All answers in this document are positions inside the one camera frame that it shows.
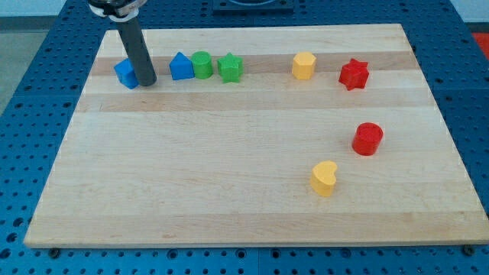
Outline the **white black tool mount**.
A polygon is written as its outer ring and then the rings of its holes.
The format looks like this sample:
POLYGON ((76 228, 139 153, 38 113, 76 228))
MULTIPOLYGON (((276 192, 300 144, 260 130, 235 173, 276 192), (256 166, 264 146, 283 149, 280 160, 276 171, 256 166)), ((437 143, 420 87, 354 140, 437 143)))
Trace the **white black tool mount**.
POLYGON ((147 0, 88 0, 89 9, 101 18, 112 21, 130 21, 139 14, 147 0))

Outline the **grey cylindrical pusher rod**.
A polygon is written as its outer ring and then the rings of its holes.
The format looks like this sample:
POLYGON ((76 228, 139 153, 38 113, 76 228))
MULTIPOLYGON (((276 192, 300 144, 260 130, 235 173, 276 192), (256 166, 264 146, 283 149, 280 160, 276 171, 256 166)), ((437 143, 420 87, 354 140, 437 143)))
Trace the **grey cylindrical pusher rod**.
POLYGON ((121 42, 141 86, 152 86, 157 81, 151 56, 137 17, 116 24, 121 42))

